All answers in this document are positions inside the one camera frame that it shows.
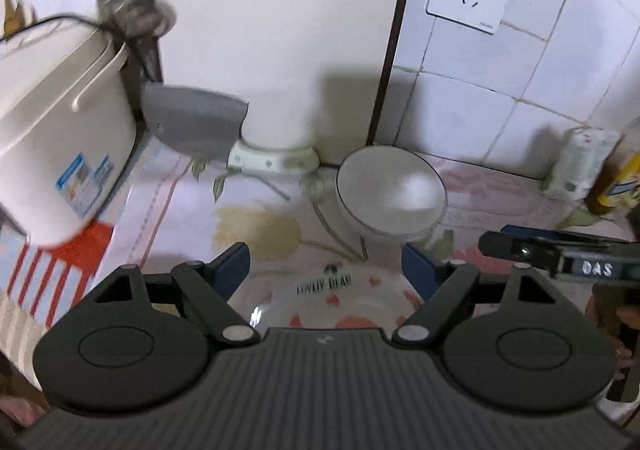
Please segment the carrot pattern white plate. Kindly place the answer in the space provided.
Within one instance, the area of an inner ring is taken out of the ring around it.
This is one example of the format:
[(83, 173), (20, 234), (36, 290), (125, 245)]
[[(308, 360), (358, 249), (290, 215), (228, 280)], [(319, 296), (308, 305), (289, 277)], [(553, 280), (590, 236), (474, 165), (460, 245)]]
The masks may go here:
[(262, 333), (270, 328), (378, 328), (390, 334), (423, 300), (397, 271), (336, 263), (298, 275), (247, 277), (229, 304)]

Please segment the yellow label bottle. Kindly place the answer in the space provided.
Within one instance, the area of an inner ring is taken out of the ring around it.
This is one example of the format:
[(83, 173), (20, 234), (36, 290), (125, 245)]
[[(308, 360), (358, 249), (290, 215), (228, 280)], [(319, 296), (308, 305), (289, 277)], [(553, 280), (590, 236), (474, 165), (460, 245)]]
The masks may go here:
[(590, 214), (628, 214), (639, 204), (639, 119), (623, 129), (622, 137), (606, 158), (585, 199)]

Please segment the floral table cloth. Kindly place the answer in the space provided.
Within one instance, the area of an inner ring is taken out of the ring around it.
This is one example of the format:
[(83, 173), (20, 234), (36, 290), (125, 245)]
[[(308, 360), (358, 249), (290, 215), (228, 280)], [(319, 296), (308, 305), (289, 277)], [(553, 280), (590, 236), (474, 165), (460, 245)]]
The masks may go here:
[[(478, 238), (505, 225), (564, 226), (576, 233), (630, 239), (625, 221), (594, 221), (574, 205), (544, 196), (536, 181), (484, 167), (431, 158), (448, 207), (426, 241), (440, 259), (496, 268)], [(208, 262), (235, 242), (250, 248), (250, 276), (298, 275), (329, 264), (400, 270), (398, 243), (372, 241), (337, 207), (331, 169), (306, 181), (230, 174), (221, 164), (192, 162), (151, 140), (131, 172), (134, 184), (99, 273), (134, 264), (160, 274), (189, 261)]]

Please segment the white seasoning bottle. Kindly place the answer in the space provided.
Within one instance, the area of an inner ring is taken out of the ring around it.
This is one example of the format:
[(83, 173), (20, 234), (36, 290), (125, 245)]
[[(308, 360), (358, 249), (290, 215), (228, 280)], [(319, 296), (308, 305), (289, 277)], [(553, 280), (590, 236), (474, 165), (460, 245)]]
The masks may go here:
[(542, 193), (565, 202), (584, 199), (619, 139), (620, 134), (607, 129), (571, 129), (559, 157), (540, 184)]

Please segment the red striped cloth mat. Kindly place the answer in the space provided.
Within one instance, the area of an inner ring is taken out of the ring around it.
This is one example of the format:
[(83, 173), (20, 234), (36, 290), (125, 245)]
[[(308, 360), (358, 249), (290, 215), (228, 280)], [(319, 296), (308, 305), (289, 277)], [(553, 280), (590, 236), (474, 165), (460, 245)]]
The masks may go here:
[(90, 289), (114, 227), (93, 222), (54, 248), (38, 248), (10, 229), (1, 230), (1, 290), (47, 328)]

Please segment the white rice cooker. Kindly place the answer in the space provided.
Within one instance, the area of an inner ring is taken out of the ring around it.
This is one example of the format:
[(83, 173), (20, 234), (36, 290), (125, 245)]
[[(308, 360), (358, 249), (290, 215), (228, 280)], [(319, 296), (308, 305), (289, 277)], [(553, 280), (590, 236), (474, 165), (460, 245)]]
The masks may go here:
[(136, 125), (120, 70), (126, 46), (63, 20), (1, 46), (1, 213), (55, 247), (98, 214), (129, 159)]

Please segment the white cutting board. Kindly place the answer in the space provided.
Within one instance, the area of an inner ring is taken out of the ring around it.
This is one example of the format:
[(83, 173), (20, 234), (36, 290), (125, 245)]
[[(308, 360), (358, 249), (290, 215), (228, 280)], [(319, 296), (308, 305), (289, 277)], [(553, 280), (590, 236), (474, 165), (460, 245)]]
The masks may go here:
[(398, 0), (164, 0), (167, 84), (244, 99), (250, 146), (337, 164), (366, 144)]

